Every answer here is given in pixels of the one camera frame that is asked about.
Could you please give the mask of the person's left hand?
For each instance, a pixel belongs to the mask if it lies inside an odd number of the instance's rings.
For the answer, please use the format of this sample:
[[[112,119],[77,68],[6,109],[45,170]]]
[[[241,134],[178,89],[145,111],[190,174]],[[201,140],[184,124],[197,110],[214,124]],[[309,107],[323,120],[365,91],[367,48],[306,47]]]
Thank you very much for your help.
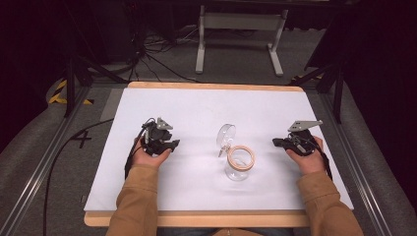
[[[141,138],[135,139],[135,147],[133,153],[133,165],[147,165],[155,168],[159,168],[160,165],[168,158],[171,153],[171,149],[166,149],[162,154],[157,156],[151,156],[147,154],[141,145]]]

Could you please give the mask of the clear glass jar with hinged lid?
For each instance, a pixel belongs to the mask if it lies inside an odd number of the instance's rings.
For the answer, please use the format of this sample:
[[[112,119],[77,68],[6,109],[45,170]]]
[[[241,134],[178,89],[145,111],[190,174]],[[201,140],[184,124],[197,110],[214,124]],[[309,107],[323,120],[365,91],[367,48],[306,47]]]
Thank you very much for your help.
[[[246,146],[235,146],[236,127],[232,124],[224,124],[218,131],[216,144],[219,147],[219,157],[226,157],[224,172],[232,181],[244,181],[255,165],[255,154]]]

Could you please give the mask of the white metal table frame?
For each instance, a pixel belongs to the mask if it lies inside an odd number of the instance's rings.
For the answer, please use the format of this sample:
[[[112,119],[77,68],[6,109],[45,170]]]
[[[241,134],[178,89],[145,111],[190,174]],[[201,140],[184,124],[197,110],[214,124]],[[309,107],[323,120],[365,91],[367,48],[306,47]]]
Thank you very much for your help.
[[[283,70],[278,58],[277,47],[284,30],[288,10],[278,15],[240,14],[240,13],[214,13],[207,12],[206,7],[200,7],[199,15],[199,46],[195,72],[201,74],[205,64],[205,30],[273,30],[275,37],[268,44],[268,53],[274,72],[278,77],[283,76]]]

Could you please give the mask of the person's right hand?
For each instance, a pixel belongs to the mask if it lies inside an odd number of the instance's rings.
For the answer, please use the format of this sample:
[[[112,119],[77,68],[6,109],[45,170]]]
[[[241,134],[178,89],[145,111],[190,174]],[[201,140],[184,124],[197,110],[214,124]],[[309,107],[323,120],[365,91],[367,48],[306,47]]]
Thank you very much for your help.
[[[317,149],[308,156],[300,156],[291,149],[286,153],[298,165],[303,175],[326,171],[322,155]]]

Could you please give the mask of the black metal stand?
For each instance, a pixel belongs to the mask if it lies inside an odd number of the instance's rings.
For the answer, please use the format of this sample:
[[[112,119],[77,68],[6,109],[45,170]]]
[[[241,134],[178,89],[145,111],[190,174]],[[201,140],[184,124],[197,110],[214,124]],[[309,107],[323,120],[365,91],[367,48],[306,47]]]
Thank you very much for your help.
[[[93,68],[101,76],[107,77],[118,84],[127,84],[128,81],[120,78],[113,72],[105,69],[101,65],[92,62],[90,59],[74,54],[70,55],[66,61],[67,81],[67,105],[65,117],[69,117],[76,105],[76,87],[75,81],[78,81],[82,87],[90,87],[93,79],[89,68]]]
[[[327,93],[331,88],[334,88],[332,114],[338,124],[341,123],[340,111],[343,93],[342,66],[342,62],[332,62],[302,77],[296,76],[289,83],[290,86],[299,87],[317,76],[321,76],[321,80],[316,85],[316,91],[318,93]]]

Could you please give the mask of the aluminium floor rail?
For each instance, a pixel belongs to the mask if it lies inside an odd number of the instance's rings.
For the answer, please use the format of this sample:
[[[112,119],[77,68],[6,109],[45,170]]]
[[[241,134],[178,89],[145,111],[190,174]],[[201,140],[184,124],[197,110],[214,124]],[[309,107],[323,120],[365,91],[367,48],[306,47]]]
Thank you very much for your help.
[[[381,212],[380,206],[376,201],[374,192],[366,179],[365,173],[362,170],[356,158],[352,146],[349,143],[345,135],[345,132],[342,129],[342,126],[338,124],[336,122],[336,119],[333,117],[332,104],[330,102],[330,99],[324,94],[320,94],[319,98],[325,108],[329,122],[331,123],[332,128],[335,130],[336,135],[339,138],[339,141],[341,142],[343,151],[346,154],[346,161],[349,167],[349,171],[355,182],[356,188],[362,199],[365,209],[371,218],[377,235],[392,236],[392,233],[387,225],[387,221],[383,216],[383,213]]]
[[[8,218],[0,228],[0,236],[13,236],[15,233],[20,222],[22,221],[23,216],[27,212],[33,198],[40,188],[45,176],[50,170],[53,158],[58,153],[58,149],[63,144],[66,132],[68,131],[71,123],[73,122],[80,107],[83,105],[83,102],[88,94],[89,87],[81,87],[76,93],[72,111],[67,117],[62,119],[54,136],[49,141],[45,153],[43,154],[37,167],[34,169],[33,173],[26,182],[25,187],[20,194],[20,197],[16,201],[13,209],[11,210]]]

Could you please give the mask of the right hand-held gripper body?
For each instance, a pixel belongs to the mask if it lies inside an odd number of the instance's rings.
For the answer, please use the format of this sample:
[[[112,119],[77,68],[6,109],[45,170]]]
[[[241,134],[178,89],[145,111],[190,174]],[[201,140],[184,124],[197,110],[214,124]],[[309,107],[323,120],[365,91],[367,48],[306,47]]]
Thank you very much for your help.
[[[284,139],[283,147],[291,149],[298,155],[307,156],[315,150],[320,150],[318,143],[310,132],[310,128],[320,126],[322,120],[318,121],[295,121],[288,128],[288,137]]]

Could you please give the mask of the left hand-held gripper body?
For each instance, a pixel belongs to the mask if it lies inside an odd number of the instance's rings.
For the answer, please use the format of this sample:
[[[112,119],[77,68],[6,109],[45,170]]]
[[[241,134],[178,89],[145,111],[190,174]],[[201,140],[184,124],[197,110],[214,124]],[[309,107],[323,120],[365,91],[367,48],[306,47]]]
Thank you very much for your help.
[[[160,155],[167,149],[173,149],[173,143],[170,142],[172,135],[170,130],[173,129],[166,121],[158,117],[156,120],[151,118],[143,125],[145,137],[141,141],[142,147],[149,155]]]

